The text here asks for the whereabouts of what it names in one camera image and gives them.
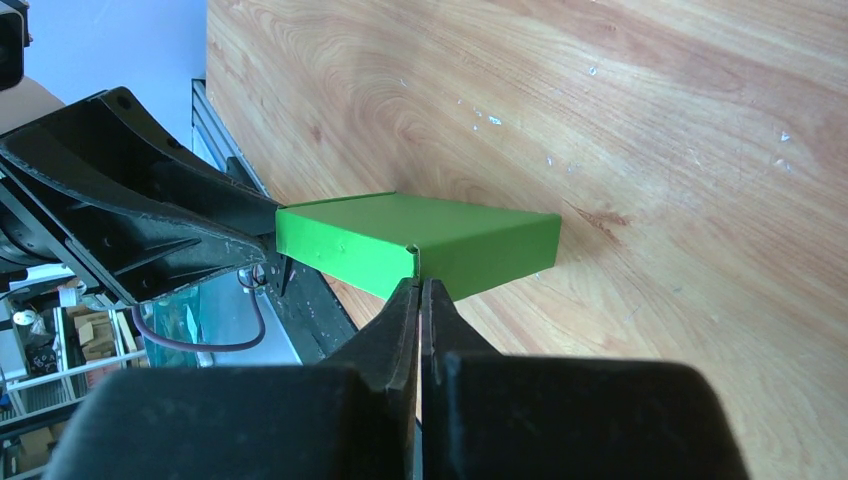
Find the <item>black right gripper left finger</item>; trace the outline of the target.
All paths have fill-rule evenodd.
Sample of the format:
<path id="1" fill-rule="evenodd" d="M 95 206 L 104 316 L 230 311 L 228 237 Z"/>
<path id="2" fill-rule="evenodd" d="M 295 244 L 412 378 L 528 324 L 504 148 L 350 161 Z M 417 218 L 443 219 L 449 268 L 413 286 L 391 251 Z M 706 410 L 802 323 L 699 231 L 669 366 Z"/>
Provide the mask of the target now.
<path id="1" fill-rule="evenodd" d="M 410 479 L 420 285 L 304 366 L 110 374 L 70 419 L 47 479 Z"/>

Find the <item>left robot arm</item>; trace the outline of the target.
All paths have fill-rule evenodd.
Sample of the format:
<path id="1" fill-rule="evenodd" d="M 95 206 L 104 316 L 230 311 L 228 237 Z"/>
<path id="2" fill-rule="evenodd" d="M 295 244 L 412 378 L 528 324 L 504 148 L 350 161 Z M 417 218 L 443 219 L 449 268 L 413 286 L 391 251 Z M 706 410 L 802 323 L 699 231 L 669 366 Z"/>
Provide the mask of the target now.
<path id="1" fill-rule="evenodd" d="M 1 279 L 62 263 L 107 308 L 263 263 L 278 204 L 172 137 L 130 90 L 1 136 Z"/>

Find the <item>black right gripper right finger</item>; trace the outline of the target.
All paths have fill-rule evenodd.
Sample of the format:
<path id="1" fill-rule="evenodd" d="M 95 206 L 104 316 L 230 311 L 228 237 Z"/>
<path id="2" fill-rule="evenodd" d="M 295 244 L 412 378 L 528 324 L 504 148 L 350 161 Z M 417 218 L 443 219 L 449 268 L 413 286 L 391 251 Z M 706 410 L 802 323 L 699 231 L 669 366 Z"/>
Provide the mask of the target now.
<path id="1" fill-rule="evenodd" d="M 510 356 L 424 283 L 427 479 L 745 479 L 722 405 L 691 366 Z"/>

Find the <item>green paper box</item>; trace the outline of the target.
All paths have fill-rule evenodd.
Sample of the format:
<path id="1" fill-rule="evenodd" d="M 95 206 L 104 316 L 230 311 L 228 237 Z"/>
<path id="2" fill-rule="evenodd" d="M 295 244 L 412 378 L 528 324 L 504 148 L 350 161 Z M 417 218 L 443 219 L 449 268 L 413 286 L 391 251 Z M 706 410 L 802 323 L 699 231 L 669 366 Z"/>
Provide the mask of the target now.
<path id="1" fill-rule="evenodd" d="M 277 210 L 279 253 L 388 299 L 404 278 L 461 300 L 554 266 L 562 219 L 386 192 Z"/>

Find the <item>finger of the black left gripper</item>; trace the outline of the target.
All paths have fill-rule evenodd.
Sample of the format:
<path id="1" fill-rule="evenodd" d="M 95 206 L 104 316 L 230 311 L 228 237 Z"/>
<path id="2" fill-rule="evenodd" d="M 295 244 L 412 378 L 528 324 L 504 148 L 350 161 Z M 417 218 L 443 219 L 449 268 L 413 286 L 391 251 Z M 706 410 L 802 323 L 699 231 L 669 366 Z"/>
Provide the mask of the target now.
<path id="1" fill-rule="evenodd" d="M 230 272 L 247 237 L 97 211 L 61 222 L 9 176 L 1 158 L 1 287 L 30 267 L 68 266 L 105 305 L 138 305 Z"/>
<path id="2" fill-rule="evenodd" d="M 277 202 L 201 160 L 125 87 L 2 134 L 1 158 L 61 222 L 111 211 L 234 237 L 275 230 Z"/>

